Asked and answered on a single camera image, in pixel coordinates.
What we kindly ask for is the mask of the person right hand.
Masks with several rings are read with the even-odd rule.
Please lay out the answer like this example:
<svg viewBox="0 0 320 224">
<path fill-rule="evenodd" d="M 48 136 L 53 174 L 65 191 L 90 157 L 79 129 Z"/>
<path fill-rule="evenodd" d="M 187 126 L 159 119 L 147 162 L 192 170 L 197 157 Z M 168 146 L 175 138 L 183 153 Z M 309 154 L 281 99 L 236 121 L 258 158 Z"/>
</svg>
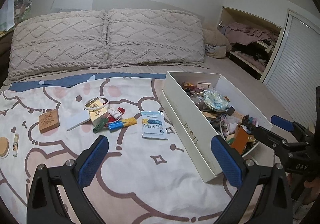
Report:
<svg viewBox="0 0 320 224">
<path fill-rule="evenodd" d="M 305 181 L 304 187 L 305 188 L 319 188 L 320 187 L 320 179 L 315 178 L 313 181 Z"/>
</svg>

